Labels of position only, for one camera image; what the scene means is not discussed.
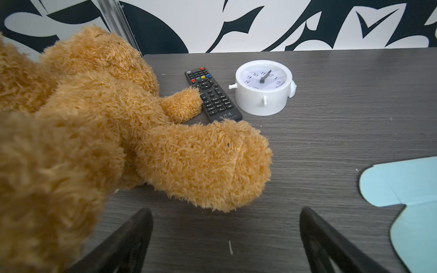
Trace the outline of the light blue paper box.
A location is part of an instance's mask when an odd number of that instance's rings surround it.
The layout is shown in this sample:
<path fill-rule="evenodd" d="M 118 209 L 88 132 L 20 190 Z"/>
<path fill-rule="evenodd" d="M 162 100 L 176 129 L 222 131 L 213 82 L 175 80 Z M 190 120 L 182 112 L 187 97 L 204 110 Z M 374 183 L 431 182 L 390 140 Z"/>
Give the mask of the light blue paper box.
<path fill-rule="evenodd" d="M 375 207 L 404 206 L 391 225 L 391 244 L 410 272 L 436 272 L 436 157 L 376 164 L 361 174 L 359 188 Z"/>

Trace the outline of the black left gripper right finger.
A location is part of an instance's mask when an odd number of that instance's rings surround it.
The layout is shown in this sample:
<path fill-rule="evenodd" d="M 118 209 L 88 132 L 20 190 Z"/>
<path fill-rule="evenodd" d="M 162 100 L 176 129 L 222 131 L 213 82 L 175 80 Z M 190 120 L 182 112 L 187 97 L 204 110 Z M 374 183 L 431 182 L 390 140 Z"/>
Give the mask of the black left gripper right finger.
<path fill-rule="evenodd" d="M 334 273 L 332 261 L 344 273 L 388 272 L 309 207 L 300 213 L 299 228 L 313 273 Z"/>

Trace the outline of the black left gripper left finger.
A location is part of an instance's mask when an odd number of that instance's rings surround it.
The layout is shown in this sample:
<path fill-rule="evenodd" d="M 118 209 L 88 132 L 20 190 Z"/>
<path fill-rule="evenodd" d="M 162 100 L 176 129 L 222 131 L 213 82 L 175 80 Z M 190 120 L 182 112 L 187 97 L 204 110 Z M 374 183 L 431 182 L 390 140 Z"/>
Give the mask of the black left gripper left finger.
<path fill-rule="evenodd" d="M 151 240 L 153 217 L 142 208 L 68 273 L 140 273 Z"/>

